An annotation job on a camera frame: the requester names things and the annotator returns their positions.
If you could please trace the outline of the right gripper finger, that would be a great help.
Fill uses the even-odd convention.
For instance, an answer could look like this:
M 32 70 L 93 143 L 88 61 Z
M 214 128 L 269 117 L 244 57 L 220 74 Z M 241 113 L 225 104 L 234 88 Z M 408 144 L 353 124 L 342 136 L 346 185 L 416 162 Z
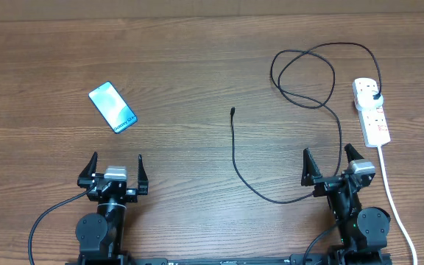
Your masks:
M 344 150 L 347 156 L 347 161 L 350 163 L 354 160 L 362 160 L 364 157 L 353 147 L 352 144 L 346 144 Z
M 301 177 L 302 186 L 313 186 L 315 180 L 322 178 L 316 161 L 314 160 L 309 148 L 303 150 L 303 173 Z

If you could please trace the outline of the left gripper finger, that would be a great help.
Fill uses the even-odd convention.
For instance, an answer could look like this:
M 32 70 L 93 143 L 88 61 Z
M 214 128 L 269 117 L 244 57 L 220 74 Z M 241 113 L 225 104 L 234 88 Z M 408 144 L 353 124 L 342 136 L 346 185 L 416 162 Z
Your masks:
M 138 195 L 147 195 L 149 190 L 149 180 L 146 175 L 142 155 L 138 155 Z
M 81 171 L 77 178 L 77 185 L 80 188 L 89 188 L 93 184 L 93 174 L 96 173 L 97 152 L 94 152 L 86 167 Z

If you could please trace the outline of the blue Galaxy S24+ smartphone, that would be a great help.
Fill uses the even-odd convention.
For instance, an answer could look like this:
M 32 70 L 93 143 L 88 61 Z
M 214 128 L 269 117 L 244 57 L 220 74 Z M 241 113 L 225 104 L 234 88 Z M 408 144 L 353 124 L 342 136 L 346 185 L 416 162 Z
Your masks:
M 88 97 L 116 134 L 138 121 L 134 111 L 109 81 L 92 90 Z

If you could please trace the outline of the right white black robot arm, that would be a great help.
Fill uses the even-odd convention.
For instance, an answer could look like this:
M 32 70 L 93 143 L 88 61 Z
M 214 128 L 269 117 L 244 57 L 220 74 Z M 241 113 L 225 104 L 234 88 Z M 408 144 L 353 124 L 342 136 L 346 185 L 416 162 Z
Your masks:
M 363 208 L 358 192 L 373 181 L 375 166 L 347 144 L 344 150 L 348 167 L 334 177 L 324 177 L 309 149 L 303 150 L 302 186 L 312 186 L 314 197 L 326 197 L 335 224 L 318 235 L 300 258 L 302 264 L 391 264 L 387 247 L 387 234 L 391 216 L 382 208 Z M 337 229 L 340 245 L 328 248 L 325 254 L 312 255 L 313 246 L 332 230 Z

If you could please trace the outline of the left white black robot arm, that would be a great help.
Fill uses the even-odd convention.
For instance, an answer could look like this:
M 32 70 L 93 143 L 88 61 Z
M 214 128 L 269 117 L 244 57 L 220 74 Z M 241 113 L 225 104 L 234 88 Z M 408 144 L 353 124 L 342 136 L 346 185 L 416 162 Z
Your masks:
M 94 153 L 77 179 L 88 199 L 97 203 L 96 212 L 83 216 L 77 223 L 77 263 L 134 264 L 131 254 L 122 249 L 122 243 L 127 204 L 136 203 L 139 196 L 148 194 L 149 180 L 143 159 L 138 156 L 138 184 L 129 188 L 125 166 L 108 166 L 104 173 L 98 173 L 97 158 Z

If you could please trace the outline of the white charger plug adapter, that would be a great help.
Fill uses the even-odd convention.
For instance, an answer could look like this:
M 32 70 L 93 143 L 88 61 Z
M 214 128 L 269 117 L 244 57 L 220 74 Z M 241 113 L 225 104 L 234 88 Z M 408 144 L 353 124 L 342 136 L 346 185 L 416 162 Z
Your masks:
M 381 107 L 384 103 L 384 97 L 378 93 L 370 92 L 357 93 L 355 95 L 355 106 L 358 111 L 366 111 Z

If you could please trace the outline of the white power strip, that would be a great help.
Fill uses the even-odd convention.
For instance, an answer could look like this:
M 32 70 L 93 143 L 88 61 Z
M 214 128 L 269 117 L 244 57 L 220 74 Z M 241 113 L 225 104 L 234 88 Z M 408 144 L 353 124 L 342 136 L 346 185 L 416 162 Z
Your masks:
M 378 93 L 377 82 L 366 77 L 355 79 L 352 88 L 354 103 L 357 93 L 370 91 L 372 91 L 373 94 Z M 358 111 L 358 117 L 366 147 L 383 146 L 391 141 L 383 105 L 372 110 Z

